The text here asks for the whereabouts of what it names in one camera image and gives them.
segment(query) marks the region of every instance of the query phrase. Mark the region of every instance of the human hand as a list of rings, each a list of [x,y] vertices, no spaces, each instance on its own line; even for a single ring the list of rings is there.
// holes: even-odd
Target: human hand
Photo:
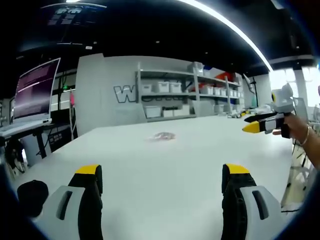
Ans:
[[[284,117],[284,123],[290,128],[290,135],[292,138],[303,143],[307,137],[308,125],[301,120],[298,116],[290,114]],[[274,130],[273,135],[281,135],[281,130]]]

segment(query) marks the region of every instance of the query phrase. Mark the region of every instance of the white table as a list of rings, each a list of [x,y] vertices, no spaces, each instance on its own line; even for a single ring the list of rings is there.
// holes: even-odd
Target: white table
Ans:
[[[79,167],[100,164],[105,239],[220,239],[223,164],[246,167],[278,201],[289,177],[292,141],[245,133],[245,125],[211,116],[97,128],[33,166],[15,187],[36,179],[53,193]],[[176,139],[149,141],[159,132]]]

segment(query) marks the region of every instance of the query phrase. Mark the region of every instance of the bracelet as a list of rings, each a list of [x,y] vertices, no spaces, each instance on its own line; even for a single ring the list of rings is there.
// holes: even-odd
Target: bracelet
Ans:
[[[303,141],[303,143],[301,143],[301,146],[305,145],[308,138],[309,138],[309,134],[310,134],[310,126],[308,126],[308,131],[306,132],[306,137],[305,140]]]

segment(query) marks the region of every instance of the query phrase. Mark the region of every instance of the window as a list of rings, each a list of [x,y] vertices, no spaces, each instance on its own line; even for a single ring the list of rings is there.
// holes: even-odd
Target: window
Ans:
[[[314,107],[320,104],[318,87],[320,86],[320,72],[316,67],[303,67],[303,77],[305,80],[306,96],[308,106]]]
[[[296,75],[292,68],[281,69],[269,72],[269,80],[271,90],[281,89],[287,83],[292,88],[293,96],[297,98],[299,96],[298,87],[296,83]]]

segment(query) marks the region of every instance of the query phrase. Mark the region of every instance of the computer monitor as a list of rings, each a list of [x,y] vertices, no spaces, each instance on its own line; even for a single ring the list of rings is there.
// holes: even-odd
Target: computer monitor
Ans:
[[[20,76],[15,91],[13,122],[50,117],[53,83],[59,62],[60,58],[48,61]]]

